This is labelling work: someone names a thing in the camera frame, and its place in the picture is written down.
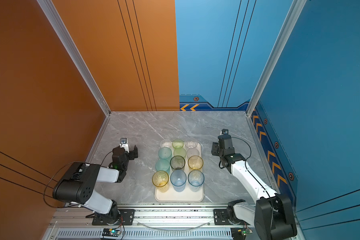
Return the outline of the yellow tumbler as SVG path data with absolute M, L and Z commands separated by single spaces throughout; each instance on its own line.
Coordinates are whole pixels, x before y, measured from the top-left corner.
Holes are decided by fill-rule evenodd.
M 200 156 L 191 156 L 188 159 L 188 166 L 191 171 L 201 171 L 204 166 L 204 160 Z

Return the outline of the clear plastic cup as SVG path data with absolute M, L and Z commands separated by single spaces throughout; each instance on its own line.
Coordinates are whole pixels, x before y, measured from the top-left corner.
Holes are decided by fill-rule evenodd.
M 193 156 L 200 156 L 200 151 L 197 148 L 188 149 L 187 157 L 191 158 Z

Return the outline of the clear stemmed glass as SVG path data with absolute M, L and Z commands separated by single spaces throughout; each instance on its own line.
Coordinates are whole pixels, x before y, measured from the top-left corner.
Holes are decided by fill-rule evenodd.
M 198 141 L 195 140 L 195 139 L 185 140 L 185 146 L 188 149 L 194 149 L 194 148 L 196 148 L 198 146 Z

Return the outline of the light blue clear tumbler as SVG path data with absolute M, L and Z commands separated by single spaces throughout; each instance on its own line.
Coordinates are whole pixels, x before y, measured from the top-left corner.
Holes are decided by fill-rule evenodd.
M 189 172 L 188 182 L 191 191 L 198 192 L 203 187 L 204 181 L 205 181 L 205 176 L 201 171 L 193 170 Z

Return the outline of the teal textured tumbler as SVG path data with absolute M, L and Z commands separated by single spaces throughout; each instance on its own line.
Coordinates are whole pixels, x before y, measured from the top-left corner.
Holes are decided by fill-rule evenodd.
M 159 159 L 155 165 L 156 171 L 164 171 L 170 175 L 170 163 L 167 160 Z
M 165 160 L 167 162 L 170 162 L 172 159 L 172 150 L 168 147 L 162 147 L 158 151 L 158 156 L 160 160 Z

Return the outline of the amber tall tumbler back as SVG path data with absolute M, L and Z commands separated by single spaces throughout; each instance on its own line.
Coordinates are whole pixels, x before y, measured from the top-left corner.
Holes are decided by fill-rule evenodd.
M 156 190 L 165 193 L 169 189 L 169 175 L 165 171 L 157 171 L 152 177 Z

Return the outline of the light green dotted cup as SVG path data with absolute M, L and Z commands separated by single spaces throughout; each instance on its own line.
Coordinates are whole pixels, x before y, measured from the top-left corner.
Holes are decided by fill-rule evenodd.
M 181 156 L 185 159 L 187 156 L 187 151 L 184 148 L 176 148 L 174 149 L 174 156 Z

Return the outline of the small green faceted glass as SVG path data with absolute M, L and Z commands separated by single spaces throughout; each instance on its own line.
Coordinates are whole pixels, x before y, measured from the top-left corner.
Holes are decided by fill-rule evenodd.
M 184 147 L 184 141 L 181 139 L 175 139 L 172 141 L 172 147 L 174 149 L 180 149 Z

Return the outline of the small clear faceted glass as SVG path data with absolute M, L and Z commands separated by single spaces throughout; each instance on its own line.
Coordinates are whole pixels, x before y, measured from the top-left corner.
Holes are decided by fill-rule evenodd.
M 164 139 L 160 143 L 161 148 L 171 148 L 172 147 L 172 141 L 169 139 Z

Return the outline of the dark smoky tumbler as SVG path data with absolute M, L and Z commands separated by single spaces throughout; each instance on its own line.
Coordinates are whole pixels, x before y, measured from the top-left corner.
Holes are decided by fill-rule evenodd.
M 170 166 L 173 171 L 183 170 L 186 165 L 186 160 L 182 156 L 174 156 L 170 160 Z

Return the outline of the grey-blue frosted tumbler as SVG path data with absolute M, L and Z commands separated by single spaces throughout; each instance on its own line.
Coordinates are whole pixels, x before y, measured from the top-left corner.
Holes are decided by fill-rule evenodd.
M 175 170 L 171 173 L 170 181 L 176 192 L 182 192 L 186 186 L 187 175 L 183 170 Z

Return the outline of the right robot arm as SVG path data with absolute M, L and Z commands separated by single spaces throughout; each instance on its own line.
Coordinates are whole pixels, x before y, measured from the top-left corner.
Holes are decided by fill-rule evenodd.
M 248 191 L 254 206 L 244 200 L 232 201 L 227 207 L 229 220 L 255 227 L 261 240 L 285 240 L 297 236 L 292 201 L 269 187 L 250 167 L 248 159 L 236 153 L 229 130 L 223 129 L 211 153 L 220 158 L 219 168 L 226 169 Z

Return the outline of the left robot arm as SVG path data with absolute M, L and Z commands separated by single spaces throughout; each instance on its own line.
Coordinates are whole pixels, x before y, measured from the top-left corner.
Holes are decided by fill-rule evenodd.
M 64 203 L 76 203 L 93 213 L 93 225 L 122 225 L 122 214 L 116 201 L 95 190 L 97 182 L 120 183 L 124 180 L 129 161 L 138 158 L 138 147 L 129 149 L 120 144 L 112 150 L 112 162 L 108 167 L 99 164 L 74 162 L 53 189 L 53 198 Z

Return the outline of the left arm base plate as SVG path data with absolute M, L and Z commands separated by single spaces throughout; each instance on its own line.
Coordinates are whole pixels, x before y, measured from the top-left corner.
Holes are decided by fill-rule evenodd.
M 94 214 L 93 226 L 131 226 L 135 217 L 134 209 L 121 209 L 115 212 L 111 211 L 106 215 Z

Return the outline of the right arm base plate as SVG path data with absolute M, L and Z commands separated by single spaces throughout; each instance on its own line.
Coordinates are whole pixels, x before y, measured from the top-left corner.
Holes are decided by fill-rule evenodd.
M 247 222 L 234 217 L 233 213 L 227 209 L 214 209 L 214 224 L 216 226 L 233 225 L 247 226 Z

